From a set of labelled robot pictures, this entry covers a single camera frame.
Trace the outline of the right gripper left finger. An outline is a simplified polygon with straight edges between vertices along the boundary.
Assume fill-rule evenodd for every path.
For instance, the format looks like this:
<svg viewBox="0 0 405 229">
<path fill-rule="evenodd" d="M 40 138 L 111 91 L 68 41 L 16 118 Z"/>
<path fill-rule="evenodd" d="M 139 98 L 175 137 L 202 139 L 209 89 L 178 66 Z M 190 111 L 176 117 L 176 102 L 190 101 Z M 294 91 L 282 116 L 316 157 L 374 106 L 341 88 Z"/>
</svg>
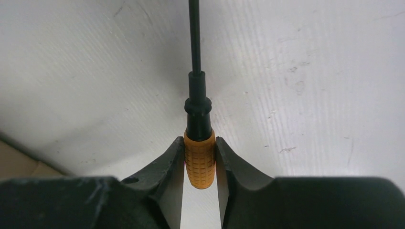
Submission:
<svg viewBox="0 0 405 229">
<path fill-rule="evenodd" d="M 3 229 L 178 229 L 184 139 L 135 174 L 13 178 L 0 183 Z"/>
</svg>

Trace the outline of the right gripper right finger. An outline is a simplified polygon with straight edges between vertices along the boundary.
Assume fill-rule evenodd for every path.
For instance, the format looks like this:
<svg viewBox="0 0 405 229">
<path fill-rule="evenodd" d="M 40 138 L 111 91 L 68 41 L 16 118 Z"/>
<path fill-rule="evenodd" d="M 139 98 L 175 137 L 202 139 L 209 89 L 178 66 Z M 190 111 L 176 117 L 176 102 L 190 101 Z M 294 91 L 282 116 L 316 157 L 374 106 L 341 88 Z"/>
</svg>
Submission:
<svg viewBox="0 0 405 229">
<path fill-rule="evenodd" d="M 405 196 L 380 177 L 270 177 L 216 139 L 223 229 L 402 229 Z"/>
</svg>

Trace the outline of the orange handled screwdriver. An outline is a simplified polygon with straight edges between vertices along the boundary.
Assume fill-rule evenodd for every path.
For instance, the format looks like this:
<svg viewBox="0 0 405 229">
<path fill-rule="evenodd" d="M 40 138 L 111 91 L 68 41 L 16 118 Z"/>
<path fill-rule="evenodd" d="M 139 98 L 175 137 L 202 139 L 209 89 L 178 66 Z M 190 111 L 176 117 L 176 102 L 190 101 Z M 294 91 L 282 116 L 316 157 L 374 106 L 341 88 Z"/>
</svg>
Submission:
<svg viewBox="0 0 405 229">
<path fill-rule="evenodd" d="M 185 165 L 191 185 L 206 189 L 212 185 L 215 175 L 215 134 L 210 119 L 212 102 L 206 95 L 205 72 L 201 67 L 199 1 L 190 0 L 188 6 L 192 71 L 188 74 L 189 97 L 184 106 L 187 113 Z"/>
</svg>

